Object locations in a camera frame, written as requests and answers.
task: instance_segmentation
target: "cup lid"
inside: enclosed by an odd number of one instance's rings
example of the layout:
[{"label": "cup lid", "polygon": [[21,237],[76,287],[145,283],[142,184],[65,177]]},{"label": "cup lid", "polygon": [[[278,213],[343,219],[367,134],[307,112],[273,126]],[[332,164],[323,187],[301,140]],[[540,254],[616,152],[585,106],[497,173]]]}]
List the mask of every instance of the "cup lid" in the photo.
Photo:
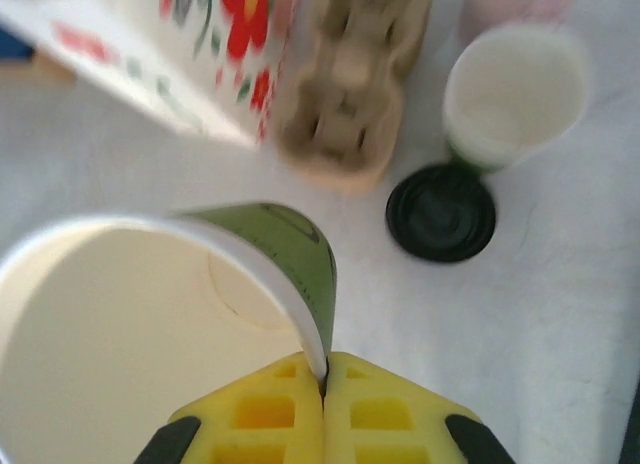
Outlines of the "cup lid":
[{"label": "cup lid", "polygon": [[387,202],[387,227],[406,252],[432,262],[460,262],[482,251],[496,227],[487,188],[455,164],[425,167],[402,181]]}]

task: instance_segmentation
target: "green paper cup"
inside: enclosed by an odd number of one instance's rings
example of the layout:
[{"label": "green paper cup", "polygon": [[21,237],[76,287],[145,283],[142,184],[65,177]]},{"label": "green paper cup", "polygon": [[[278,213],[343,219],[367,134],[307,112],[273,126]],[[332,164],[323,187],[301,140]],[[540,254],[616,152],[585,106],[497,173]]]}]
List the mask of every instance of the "green paper cup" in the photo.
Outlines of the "green paper cup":
[{"label": "green paper cup", "polygon": [[322,380],[335,293],[327,240],[277,204],[36,233],[0,266],[0,462],[133,462],[173,410],[300,350]]},{"label": "green paper cup", "polygon": [[454,160],[480,172],[543,149],[583,115],[591,90],[588,53],[547,24],[508,24],[481,35],[447,81],[444,129]]}]

